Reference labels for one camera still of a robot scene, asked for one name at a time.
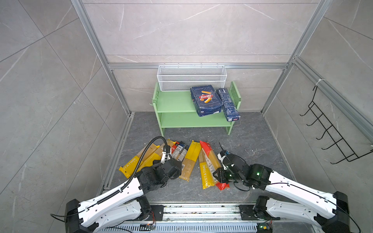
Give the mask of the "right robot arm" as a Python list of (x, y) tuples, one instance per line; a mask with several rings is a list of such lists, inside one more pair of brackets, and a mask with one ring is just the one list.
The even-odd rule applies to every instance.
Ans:
[(248, 165), (241, 157), (225, 150), (218, 154), (222, 164), (213, 172), (220, 183), (241, 183), (291, 200), (283, 202), (259, 196), (254, 206), (241, 205), (242, 219), (254, 217), (270, 222), (292, 219), (321, 228), (325, 233), (350, 232), (348, 197), (342, 192), (322, 192), (286, 178), (261, 164)]

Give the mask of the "yellow Pastatime spaghetti bag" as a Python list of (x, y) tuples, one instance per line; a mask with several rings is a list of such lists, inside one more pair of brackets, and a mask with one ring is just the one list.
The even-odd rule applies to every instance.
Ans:
[(209, 165), (206, 161), (206, 154), (203, 149), (201, 149), (199, 153), (199, 167), (201, 172), (201, 180), (202, 180), (202, 187), (203, 189), (207, 189), (213, 187), (215, 182), (213, 180)]

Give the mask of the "long blue spaghetti box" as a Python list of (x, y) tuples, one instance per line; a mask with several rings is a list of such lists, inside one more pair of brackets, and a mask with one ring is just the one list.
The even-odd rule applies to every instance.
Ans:
[(219, 88), (216, 90), (216, 93), (222, 101), (222, 111), (226, 120), (228, 122), (238, 121), (241, 117), (229, 95), (228, 90), (226, 88)]

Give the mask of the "clear black label pasta bag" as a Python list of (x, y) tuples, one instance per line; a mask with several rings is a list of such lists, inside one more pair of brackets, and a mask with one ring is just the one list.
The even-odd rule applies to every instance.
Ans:
[(180, 153), (178, 156), (172, 156), (173, 159), (182, 162), (187, 154), (188, 151), (188, 145), (184, 142), (180, 142), (179, 144)]

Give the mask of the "blue Barilla rigatoni box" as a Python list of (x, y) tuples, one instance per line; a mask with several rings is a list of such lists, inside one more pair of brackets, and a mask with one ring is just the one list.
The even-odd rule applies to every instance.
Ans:
[(199, 117), (217, 114), (222, 111), (222, 101), (212, 85), (192, 87), (190, 93)]

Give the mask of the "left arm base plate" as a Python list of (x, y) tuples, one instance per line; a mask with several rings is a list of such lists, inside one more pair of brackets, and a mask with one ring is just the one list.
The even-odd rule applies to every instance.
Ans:
[(164, 215), (164, 208), (164, 205), (151, 205), (151, 211), (146, 216), (145, 220), (152, 221), (154, 218), (156, 222), (162, 221)]

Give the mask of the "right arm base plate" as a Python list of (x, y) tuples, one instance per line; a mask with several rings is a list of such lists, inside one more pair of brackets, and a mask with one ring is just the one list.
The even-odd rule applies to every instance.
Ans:
[(271, 216), (266, 206), (242, 204), (239, 205), (239, 211), (242, 220), (280, 220), (279, 217)]

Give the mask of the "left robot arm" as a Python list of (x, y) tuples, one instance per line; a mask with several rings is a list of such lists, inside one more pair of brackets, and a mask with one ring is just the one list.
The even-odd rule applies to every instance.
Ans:
[(151, 213), (146, 198), (150, 191), (164, 187), (168, 180), (181, 175), (182, 163), (170, 159), (134, 174), (129, 184), (119, 185), (93, 199), (80, 202), (74, 199), (65, 209), (67, 233), (97, 233), (128, 220), (144, 220)]

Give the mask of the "yellow top brown spaghetti bag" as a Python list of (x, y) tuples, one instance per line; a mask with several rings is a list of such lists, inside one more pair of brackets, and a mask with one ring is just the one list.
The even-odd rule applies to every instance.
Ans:
[(198, 141), (191, 142), (191, 145), (186, 153), (186, 156), (182, 161), (182, 171), (181, 171), (181, 175), (179, 176), (180, 179), (183, 179), (189, 182), (191, 173), (194, 169), (194, 166), (199, 157), (201, 149), (202, 147), (201, 147), (200, 142)]

